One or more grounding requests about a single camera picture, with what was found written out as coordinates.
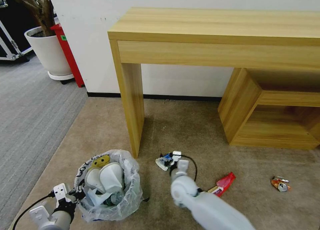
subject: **open shelf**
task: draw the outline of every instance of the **open shelf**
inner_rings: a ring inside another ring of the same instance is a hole
[[[311,149],[319,141],[286,106],[257,105],[233,141],[235,145],[272,146]]]
[[[231,145],[320,144],[320,72],[235,68],[218,112]]]

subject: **white wall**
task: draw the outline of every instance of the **white wall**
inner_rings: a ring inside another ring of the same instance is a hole
[[[88,92],[119,93],[108,29],[130,7],[320,10],[320,0],[52,0]],[[143,65],[145,94],[222,96],[232,68]]]

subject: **plastic bag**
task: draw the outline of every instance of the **plastic bag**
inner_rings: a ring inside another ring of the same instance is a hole
[[[96,155],[90,160],[86,161],[78,170],[78,174],[74,180],[74,187],[77,188],[84,182],[84,178],[88,169],[91,167],[91,163],[99,157],[104,155],[110,156],[110,162],[120,163],[124,171],[124,183],[125,183],[125,196],[117,206],[92,206],[89,204],[87,198],[82,199],[77,205],[83,214],[83,218],[86,222],[94,220],[122,220],[138,210],[142,201],[142,189],[140,186],[139,176],[139,164],[131,156],[128,151],[114,149],[109,150],[103,154]]]

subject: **black cable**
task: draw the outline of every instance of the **black cable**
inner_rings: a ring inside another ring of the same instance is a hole
[[[196,173],[195,173],[195,175],[194,175],[194,181],[196,181],[196,180],[197,180],[197,174],[198,174],[198,168],[197,168],[197,164],[196,164],[196,162],[193,160],[193,158],[191,158],[191,157],[189,157],[189,156],[186,156],[186,155],[183,155],[183,154],[182,154],[182,155],[172,154],[172,156],[173,156],[173,155],[188,158],[188,159],[190,159],[190,160],[193,162],[194,167],[195,167],[195,169],[196,169]]]
[[[14,225],[13,225],[13,228],[12,230],[15,230],[16,229],[16,226],[17,226],[17,223],[18,221],[20,220],[20,218],[30,209],[32,208],[34,205],[36,205],[37,203],[41,202],[42,200],[48,198],[48,197],[54,197],[54,192],[51,191],[47,196],[43,197],[43,198],[40,198],[38,201],[36,201],[35,203],[31,204],[26,210],[24,210],[20,215],[19,217],[17,218],[17,220],[14,222]]]

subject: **red fire extinguisher box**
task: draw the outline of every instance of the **red fire extinguisher box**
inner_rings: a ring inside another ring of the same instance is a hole
[[[82,76],[79,72],[78,66],[76,61],[74,60],[73,54],[71,52],[71,49],[69,47],[68,41],[66,36],[64,35],[63,29],[61,27],[60,24],[56,24],[54,26],[51,27],[52,30],[54,30],[54,32],[57,35],[57,38],[59,40],[59,43],[61,45],[61,48],[63,50],[64,55],[66,56],[66,59],[68,61],[68,64],[70,66],[71,72],[73,73],[74,79],[76,80],[76,83],[78,85],[78,87],[83,87],[84,86],[84,82],[82,79]]]

